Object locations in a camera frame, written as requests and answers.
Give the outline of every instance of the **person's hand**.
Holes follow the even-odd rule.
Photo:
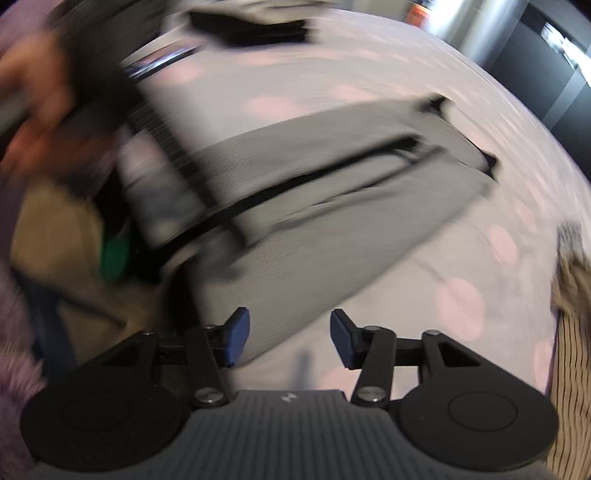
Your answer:
[[[8,146],[0,161],[1,174],[61,175],[111,146],[104,136],[82,137],[59,128],[74,105],[74,93],[56,33],[29,37],[0,57],[0,97],[17,89],[28,96],[32,117]]]

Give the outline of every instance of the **logo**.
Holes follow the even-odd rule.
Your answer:
[[[297,395],[294,393],[288,393],[280,397],[285,403],[291,403],[293,400],[297,400]]]

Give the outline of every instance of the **green object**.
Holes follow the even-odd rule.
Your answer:
[[[107,237],[103,232],[100,246],[100,276],[107,282],[122,280],[131,263],[131,236],[128,232]]]

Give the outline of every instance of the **striped fabric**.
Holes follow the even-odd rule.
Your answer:
[[[558,328],[550,399],[560,427],[547,465],[562,480],[585,480],[591,476],[591,264],[577,226],[558,235],[552,305]]]

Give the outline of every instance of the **black circular pad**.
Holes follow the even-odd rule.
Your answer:
[[[558,428],[552,404],[500,371],[449,368],[400,402],[398,423],[424,453],[448,465],[502,472],[548,451]]]
[[[31,453],[49,465],[103,472],[156,454],[182,422],[182,405],[160,385],[61,385],[25,406],[21,433]]]

